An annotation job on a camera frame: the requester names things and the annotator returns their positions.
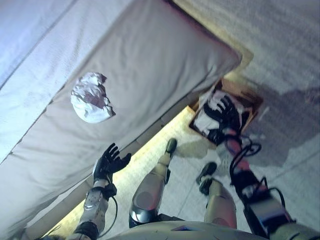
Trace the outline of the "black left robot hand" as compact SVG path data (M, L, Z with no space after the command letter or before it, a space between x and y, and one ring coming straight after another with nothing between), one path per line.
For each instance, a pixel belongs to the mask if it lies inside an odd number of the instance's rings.
M113 174L124 169L131 161L132 154L128 153L120 157L120 151L115 143L112 143L96 161L92 175L93 182L108 181L112 182Z

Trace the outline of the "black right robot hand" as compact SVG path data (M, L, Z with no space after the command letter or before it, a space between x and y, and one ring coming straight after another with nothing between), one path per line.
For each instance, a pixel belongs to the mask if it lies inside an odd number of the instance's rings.
M231 99L225 95L216 106L218 109L211 108L207 101L203 105L203 110L207 116L218 122L218 129L221 131L232 129L239 132L241 130L240 115Z

